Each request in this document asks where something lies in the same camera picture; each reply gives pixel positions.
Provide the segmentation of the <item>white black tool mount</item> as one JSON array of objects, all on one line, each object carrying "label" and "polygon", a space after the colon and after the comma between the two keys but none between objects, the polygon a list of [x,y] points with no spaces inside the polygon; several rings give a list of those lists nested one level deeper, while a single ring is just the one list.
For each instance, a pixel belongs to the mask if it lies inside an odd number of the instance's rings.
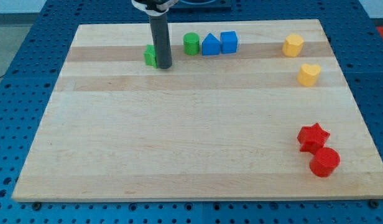
[{"label": "white black tool mount", "polygon": [[148,16],[161,16],[178,3],[178,0],[132,0],[132,5]]}]

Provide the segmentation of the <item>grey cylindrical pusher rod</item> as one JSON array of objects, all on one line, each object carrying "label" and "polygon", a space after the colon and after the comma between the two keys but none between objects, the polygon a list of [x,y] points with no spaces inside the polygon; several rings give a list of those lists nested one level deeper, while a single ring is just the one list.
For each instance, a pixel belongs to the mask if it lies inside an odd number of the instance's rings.
[{"label": "grey cylindrical pusher rod", "polygon": [[149,16],[149,23],[156,53],[157,66],[160,69],[168,69],[172,66],[172,51],[170,48],[167,15]]}]

